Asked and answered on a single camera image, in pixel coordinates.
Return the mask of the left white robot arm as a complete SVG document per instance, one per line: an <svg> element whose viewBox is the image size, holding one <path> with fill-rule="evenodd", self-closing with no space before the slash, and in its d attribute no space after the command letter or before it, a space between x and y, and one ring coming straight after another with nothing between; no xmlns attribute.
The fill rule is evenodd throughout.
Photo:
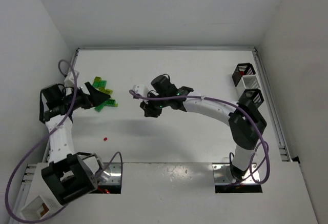
<svg viewBox="0 0 328 224"><path fill-rule="evenodd" d="M110 95L85 83L88 93L77 89L67 94L58 84L41 90L47 111L40 110L40 121L50 133L49 165L42 169L42 178L62 205L66 205L97 189L96 173L102 163L96 154L76 152L72 139L72 113L78 108L91 109L110 99Z"/></svg>

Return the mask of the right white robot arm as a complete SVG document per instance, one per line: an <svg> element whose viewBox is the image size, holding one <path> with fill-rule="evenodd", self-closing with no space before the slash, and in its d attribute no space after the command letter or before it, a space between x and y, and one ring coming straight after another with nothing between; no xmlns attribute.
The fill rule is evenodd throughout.
<svg viewBox="0 0 328 224"><path fill-rule="evenodd" d="M243 98L228 104L205 97L193 88L177 88L170 78L163 74L151 81L153 90L145 85L135 85L133 92L140 97L140 107L145 117L158 118L163 108L197 113L218 120L230 128L233 141L236 143L234 157L229 165L228 176L242 180L250 167L256 145L263 134L267 122L257 106L250 99Z"/></svg>

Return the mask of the large green lego brick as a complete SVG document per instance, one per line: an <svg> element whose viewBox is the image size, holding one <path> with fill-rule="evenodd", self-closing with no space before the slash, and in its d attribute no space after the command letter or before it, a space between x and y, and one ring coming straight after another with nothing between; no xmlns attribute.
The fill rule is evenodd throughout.
<svg viewBox="0 0 328 224"><path fill-rule="evenodd" d="M115 104L116 104L116 100L114 99L108 99L107 101L105 101L105 106L108 107L115 107Z"/></svg>

